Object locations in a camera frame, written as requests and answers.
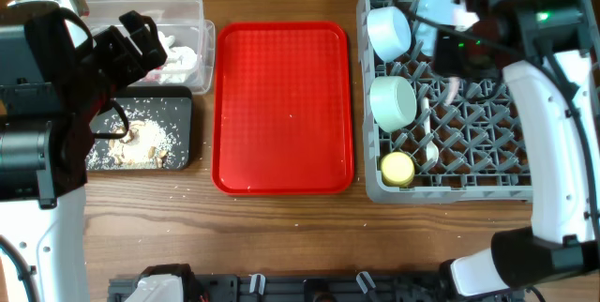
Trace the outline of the food scraps pile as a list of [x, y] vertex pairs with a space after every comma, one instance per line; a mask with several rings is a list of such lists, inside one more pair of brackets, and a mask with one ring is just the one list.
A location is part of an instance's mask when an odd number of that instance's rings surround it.
[[129, 130], [117, 140], [96, 140], [86, 158], [88, 171], [150, 170], [180, 166], [183, 138], [177, 123], [158, 110], [125, 106]]

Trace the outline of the yellow plastic cup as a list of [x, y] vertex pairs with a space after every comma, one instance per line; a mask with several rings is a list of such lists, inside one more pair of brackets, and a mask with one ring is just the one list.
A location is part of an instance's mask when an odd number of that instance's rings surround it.
[[413, 181], [413, 160], [403, 152], [392, 152], [381, 159], [382, 181], [388, 186], [408, 187]]

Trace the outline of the light blue plate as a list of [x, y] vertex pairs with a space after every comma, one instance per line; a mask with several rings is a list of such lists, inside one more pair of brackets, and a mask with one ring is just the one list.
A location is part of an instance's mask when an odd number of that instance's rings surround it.
[[[455, 11], [458, 5], [455, 0], [419, 0], [416, 14], [422, 18], [442, 25], [456, 25]], [[414, 36], [422, 43], [421, 53], [431, 57], [434, 54], [437, 29], [418, 22]]]

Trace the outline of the mint green bowl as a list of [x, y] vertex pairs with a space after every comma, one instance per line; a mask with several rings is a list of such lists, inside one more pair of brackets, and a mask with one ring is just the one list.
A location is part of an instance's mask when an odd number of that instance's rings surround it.
[[375, 78], [370, 86], [369, 104], [375, 122], [388, 133], [409, 126], [416, 117], [416, 95], [404, 77]]

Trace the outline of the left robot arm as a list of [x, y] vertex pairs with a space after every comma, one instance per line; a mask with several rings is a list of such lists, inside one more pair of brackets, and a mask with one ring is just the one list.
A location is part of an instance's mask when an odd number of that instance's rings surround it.
[[152, 18], [134, 10], [92, 33], [85, 0], [1, 9], [1, 261], [19, 301], [86, 301], [85, 160], [91, 122], [162, 66]]

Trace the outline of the light blue bowl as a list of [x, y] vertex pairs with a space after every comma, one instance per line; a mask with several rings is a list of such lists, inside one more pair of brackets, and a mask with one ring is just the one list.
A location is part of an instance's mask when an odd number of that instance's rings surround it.
[[372, 9], [367, 15], [367, 34], [373, 51], [384, 62], [392, 62], [412, 46], [411, 27], [396, 7]]

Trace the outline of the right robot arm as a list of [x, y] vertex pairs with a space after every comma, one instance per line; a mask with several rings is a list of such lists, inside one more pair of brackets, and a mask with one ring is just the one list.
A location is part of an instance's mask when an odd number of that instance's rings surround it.
[[599, 267], [599, 144], [591, 87], [593, 39], [583, 0], [464, 0], [478, 20], [444, 30], [437, 59], [460, 77], [502, 74], [521, 125], [532, 182], [528, 227], [448, 261], [459, 297], [520, 290]]

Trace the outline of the white plastic spoon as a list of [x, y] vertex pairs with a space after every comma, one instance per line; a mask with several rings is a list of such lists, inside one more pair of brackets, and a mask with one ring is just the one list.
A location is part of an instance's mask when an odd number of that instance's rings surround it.
[[[421, 110], [426, 114], [426, 118], [423, 123], [424, 133], [429, 135], [432, 133], [431, 130], [431, 108], [429, 105], [429, 99], [427, 97], [423, 97], [421, 99]], [[440, 151], [438, 146], [430, 140], [426, 144], [426, 157], [428, 161], [437, 162], [439, 160]]]

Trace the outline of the red snack wrapper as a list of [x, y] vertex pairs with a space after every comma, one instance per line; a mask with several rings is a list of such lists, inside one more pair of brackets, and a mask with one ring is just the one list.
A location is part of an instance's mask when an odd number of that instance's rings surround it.
[[143, 79], [146, 83], [158, 83], [160, 81], [160, 74], [156, 72], [149, 72]]

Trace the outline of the white plastic fork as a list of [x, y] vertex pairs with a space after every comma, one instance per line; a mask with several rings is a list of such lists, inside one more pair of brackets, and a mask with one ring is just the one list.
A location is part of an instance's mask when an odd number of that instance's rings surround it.
[[460, 88], [460, 84], [461, 84], [461, 79], [459, 77], [450, 77], [448, 79], [448, 85], [447, 85], [447, 96], [445, 98], [444, 104], [446, 106], [449, 106], [453, 103], [453, 101], [455, 100], [455, 98], [458, 95], [458, 91]]

